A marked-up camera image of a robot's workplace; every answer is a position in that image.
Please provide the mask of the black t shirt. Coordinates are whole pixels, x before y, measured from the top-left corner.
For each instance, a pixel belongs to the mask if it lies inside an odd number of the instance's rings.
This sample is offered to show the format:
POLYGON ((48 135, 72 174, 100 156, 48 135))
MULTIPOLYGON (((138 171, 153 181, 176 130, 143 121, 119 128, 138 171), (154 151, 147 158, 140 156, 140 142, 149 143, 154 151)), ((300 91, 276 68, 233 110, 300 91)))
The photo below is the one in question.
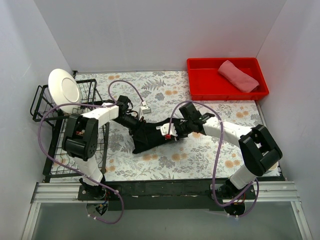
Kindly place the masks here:
POLYGON ((170 118, 168 117, 165 120, 156 123, 144 121, 138 126, 130 128, 129 135, 132 137, 134 143, 134 150, 132 153, 139 154, 169 143, 170 141, 178 141, 179 139, 186 138, 191 133, 191 131, 183 126, 184 124, 181 118, 173 118, 172 124, 176 130, 177 136, 171 136, 170 139, 165 139, 165 136, 162 135, 161 130, 157 129, 157 127, 161 127, 169 122, 170 118))

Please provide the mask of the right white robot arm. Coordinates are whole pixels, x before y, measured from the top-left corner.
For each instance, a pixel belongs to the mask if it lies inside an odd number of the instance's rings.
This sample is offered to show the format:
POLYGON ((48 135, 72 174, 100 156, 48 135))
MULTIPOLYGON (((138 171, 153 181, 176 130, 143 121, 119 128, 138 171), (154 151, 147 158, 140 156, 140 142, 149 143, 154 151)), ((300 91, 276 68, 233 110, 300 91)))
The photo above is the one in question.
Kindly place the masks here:
POLYGON ((184 121, 175 125, 178 136, 200 133, 219 138, 218 149, 226 141, 241 151, 243 165, 214 194, 237 199, 245 193, 257 177, 262 177, 276 164, 283 153, 266 126, 242 126, 223 121, 219 114, 210 109, 201 114, 195 107, 196 102, 184 101, 176 106, 184 121))

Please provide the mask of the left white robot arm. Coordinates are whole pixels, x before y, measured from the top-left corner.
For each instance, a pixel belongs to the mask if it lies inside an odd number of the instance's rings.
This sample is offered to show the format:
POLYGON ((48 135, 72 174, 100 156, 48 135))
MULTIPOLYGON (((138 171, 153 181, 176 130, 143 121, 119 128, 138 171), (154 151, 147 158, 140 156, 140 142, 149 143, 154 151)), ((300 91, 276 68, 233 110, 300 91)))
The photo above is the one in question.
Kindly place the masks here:
POLYGON ((106 187, 101 184, 105 177, 95 160, 98 148, 98 131, 110 121, 116 121, 128 129, 134 129, 143 120, 143 111, 149 111, 142 101, 138 111, 133 110, 130 99, 121 95, 117 102, 107 100, 97 103, 98 108, 82 114, 72 114, 67 121, 62 149, 73 158, 83 174, 80 183, 86 193, 95 200, 103 199, 106 187))

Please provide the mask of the floral table mat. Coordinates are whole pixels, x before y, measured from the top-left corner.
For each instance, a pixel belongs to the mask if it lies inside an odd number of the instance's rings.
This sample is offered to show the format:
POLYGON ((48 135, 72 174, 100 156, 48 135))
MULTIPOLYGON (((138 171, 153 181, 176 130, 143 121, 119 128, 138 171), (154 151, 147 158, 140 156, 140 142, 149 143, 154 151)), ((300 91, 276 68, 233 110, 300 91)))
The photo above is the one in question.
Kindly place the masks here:
MULTIPOLYGON (((102 100, 127 96, 137 110, 142 100, 151 108, 145 116, 157 123, 181 114, 176 106, 190 99, 186 71, 148 71, 79 74, 76 80, 97 81, 102 100)), ((134 142, 127 128, 109 125, 105 178, 108 181, 228 178, 242 165, 238 147, 224 142, 218 149, 217 137, 191 133, 188 137, 148 151, 133 154, 134 142)))

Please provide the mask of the red plastic bin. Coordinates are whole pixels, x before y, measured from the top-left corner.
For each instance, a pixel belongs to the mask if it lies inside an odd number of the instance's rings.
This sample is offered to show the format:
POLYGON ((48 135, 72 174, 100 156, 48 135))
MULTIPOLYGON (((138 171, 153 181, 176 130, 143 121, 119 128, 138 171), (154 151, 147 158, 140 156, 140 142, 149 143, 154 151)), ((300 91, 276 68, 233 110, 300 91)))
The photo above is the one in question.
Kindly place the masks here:
POLYGON ((259 101, 269 94, 269 89, 254 57, 189 58, 186 60, 189 92, 194 101, 259 101), (237 89, 218 68, 229 60, 245 74, 258 81, 256 90, 244 93, 237 89))

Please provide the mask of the rolled pink t shirt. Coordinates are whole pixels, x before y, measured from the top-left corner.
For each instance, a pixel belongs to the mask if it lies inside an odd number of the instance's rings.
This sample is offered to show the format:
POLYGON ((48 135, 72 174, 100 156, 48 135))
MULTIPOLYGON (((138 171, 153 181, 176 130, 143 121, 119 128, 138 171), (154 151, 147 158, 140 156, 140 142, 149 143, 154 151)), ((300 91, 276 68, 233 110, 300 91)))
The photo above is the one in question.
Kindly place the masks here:
POLYGON ((233 86, 242 93, 250 93, 256 90, 260 84, 253 77, 238 69, 231 61, 226 60, 217 70, 233 86))

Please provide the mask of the white ceramic plate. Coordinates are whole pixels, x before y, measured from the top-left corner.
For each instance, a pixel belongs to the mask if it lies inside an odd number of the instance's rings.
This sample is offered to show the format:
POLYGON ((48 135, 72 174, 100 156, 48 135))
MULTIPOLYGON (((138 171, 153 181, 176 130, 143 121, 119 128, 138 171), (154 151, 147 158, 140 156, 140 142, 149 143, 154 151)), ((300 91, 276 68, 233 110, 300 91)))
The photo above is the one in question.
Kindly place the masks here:
POLYGON ((67 114, 72 114, 78 107, 75 103, 81 102, 81 91, 76 80, 63 69, 51 71, 48 76, 48 89, 56 105, 71 104, 60 108, 67 114))

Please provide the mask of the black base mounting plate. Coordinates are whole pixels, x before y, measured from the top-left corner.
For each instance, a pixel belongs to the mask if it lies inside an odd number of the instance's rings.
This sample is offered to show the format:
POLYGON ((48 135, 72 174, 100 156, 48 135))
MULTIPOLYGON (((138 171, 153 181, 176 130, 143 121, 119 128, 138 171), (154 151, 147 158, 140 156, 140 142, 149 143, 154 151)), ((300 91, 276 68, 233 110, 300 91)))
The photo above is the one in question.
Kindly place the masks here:
POLYGON ((109 181, 106 185, 120 193, 125 210, 223 210, 214 202, 210 178, 109 181))

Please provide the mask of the blue ceramic mug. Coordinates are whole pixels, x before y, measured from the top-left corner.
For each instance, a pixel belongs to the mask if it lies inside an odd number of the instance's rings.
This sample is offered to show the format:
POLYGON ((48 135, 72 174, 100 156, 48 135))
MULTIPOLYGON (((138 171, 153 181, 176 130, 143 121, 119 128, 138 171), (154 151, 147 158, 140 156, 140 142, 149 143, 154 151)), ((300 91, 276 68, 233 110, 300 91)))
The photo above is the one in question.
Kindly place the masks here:
POLYGON ((277 170, 277 169, 278 169, 278 165, 279 165, 279 163, 276 162, 274 165, 272 165, 272 166, 265 172, 265 174, 269 174, 269 173, 271 173, 272 171, 277 170))

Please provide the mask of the aluminium frame rail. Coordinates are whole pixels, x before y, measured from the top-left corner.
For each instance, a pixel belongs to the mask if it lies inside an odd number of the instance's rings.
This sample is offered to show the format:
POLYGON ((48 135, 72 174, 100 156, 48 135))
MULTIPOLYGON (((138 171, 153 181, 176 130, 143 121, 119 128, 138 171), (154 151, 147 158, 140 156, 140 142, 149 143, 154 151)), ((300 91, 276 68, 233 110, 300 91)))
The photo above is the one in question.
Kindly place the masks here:
POLYGON ((78 200, 80 183, 37 183, 31 203, 85 203, 78 200))

